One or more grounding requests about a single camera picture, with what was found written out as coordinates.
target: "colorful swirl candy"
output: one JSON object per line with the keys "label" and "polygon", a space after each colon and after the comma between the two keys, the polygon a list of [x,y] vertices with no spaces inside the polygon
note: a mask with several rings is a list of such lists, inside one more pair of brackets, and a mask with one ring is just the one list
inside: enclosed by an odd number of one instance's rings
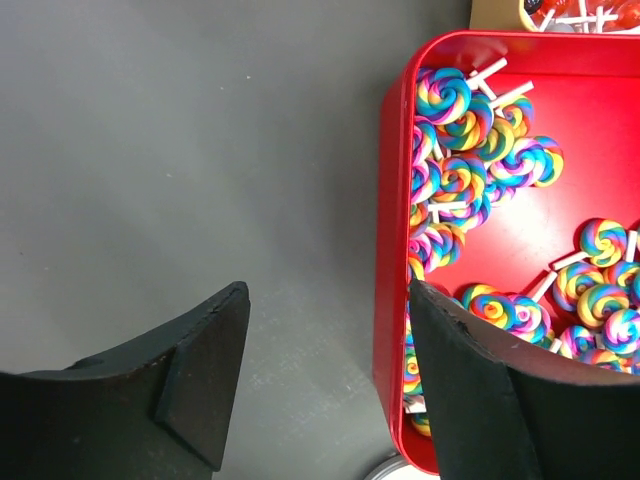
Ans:
{"label": "colorful swirl candy", "polygon": [[516,308],[506,295],[500,293],[482,294],[474,297],[469,311],[492,325],[512,331],[517,324]]}
{"label": "colorful swirl candy", "polygon": [[583,353],[596,348],[596,337],[582,325],[565,329],[558,339],[562,342],[558,353],[567,358],[579,358]]}
{"label": "colorful swirl candy", "polygon": [[421,70],[418,73],[416,110],[434,125],[455,122],[471,103],[471,89],[456,68]]}
{"label": "colorful swirl candy", "polygon": [[529,133],[533,123],[533,105],[527,97],[521,95],[510,105],[502,108],[505,118],[513,126],[516,138],[524,137]]}
{"label": "colorful swirl candy", "polygon": [[544,165],[544,171],[540,176],[540,179],[534,182],[536,187],[548,187],[560,178],[562,170],[564,169],[564,153],[560,146],[549,137],[538,136],[534,139],[542,145],[546,155],[546,163]]}
{"label": "colorful swirl candy", "polygon": [[610,267],[624,256],[627,232],[618,222],[594,218],[580,234],[580,248],[591,257],[594,265]]}
{"label": "colorful swirl candy", "polygon": [[495,181],[506,187],[528,187],[540,180],[547,164],[547,153],[533,138],[518,138],[513,149],[489,167]]}
{"label": "colorful swirl candy", "polygon": [[491,201],[486,195],[476,199],[466,208],[456,208],[440,212],[440,220],[456,225],[463,232],[477,228],[487,221],[491,214]]}
{"label": "colorful swirl candy", "polygon": [[626,372],[627,369],[622,365],[620,358],[609,350],[589,350],[580,356],[582,363],[595,365],[597,367],[606,368],[615,372]]}
{"label": "colorful swirl candy", "polygon": [[[419,137],[418,144],[416,145],[416,136]],[[422,160],[426,160],[431,152],[433,146],[437,141],[436,129],[433,124],[425,117],[416,115],[413,126],[413,162],[414,164]]]}
{"label": "colorful swirl candy", "polygon": [[487,138],[470,153],[477,155],[483,162],[497,162],[507,156],[515,141],[516,136],[511,123],[504,118],[496,117]]}
{"label": "colorful swirl candy", "polygon": [[620,261],[602,272],[605,282],[631,292],[633,280],[640,272],[640,263]]}
{"label": "colorful swirl candy", "polygon": [[542,344],[551,330],[549,312],[525,295],[509,295],[508,298],[516,309],[516,324],[511,333],[534,345]]}
{"label": "colorful swirl candy", "polygon": [[422,203],[411,205],[409,211],[409,236],[417,237],[427,228],[429,223],[429,210],[427,205]]}
{"label": "colorful swirl candy", "polygon": [[558,272],[551,293],[556,304],[567,312],[575,312],[580,296],[589,288],[605,283],[594,265],[578,262]]}
{"label": "colorful swirl candy", "polygon": [[426,413],[414,413],[411,415],[411,425],[415,428],[420,435],[425,437],[431,436],[431,425],[429,424],[429,417]]}
{"label": "colorful swirl candy", "polygon": [[413,347],[405,349],[403,392],[405,395],[422,395],[418,359],[416,358],[416,350]]}
{"label": "colorful swirl candy", "polygon": [[602,329],[602,343],[619,357],[632,357],[640,349],[640,314],[631,309],[614,312]]}
{"label": "colorful swirl candy", "polygon": [[629,298],[615,285],[596,285],[580,296],[576,308],[587,328],[599,330],[614,312],[629,308]]}
{"label": "colorful swirl candy", "polygon": [[440,188],[440,167],[427,159],[411,168],[411,203],[422,203]]}
{"label": "colorful swirl candy", "polygon": [[483,142],[493,126],[494,113],[489,102],[489,97],[484,93],[474,93],[462,117],[436,127],[440,143],[452,150],[464,151]]}

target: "gray floor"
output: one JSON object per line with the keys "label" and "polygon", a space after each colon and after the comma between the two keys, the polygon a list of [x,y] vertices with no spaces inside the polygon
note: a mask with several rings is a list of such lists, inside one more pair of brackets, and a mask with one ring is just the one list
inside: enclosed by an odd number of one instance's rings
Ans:
{"label": "gray floor", "polygon": [[0,2],[0,367],[61,368],[228,282],[253,300],[219,480],[358,479],[378,108],[468,0]]}

